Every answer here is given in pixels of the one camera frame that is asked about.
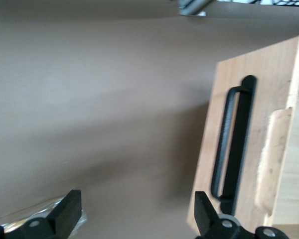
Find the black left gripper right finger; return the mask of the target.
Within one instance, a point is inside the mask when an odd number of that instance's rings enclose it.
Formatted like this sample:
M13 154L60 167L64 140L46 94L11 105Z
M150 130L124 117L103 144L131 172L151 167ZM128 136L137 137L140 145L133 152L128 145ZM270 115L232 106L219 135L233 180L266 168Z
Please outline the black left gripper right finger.
M285 239L287 235L277 228L258 227L253 233L242 227L232 215L218 214L204 191L195 192L194 218L199 239Z

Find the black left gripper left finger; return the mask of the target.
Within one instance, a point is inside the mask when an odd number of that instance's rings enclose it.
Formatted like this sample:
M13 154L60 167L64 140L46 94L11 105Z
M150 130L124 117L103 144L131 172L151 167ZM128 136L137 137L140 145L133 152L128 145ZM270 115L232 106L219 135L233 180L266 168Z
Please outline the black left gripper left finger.
M67 239L80 218L81 191L71 190L45 218L30 219L9 233L0 226L0 239Z

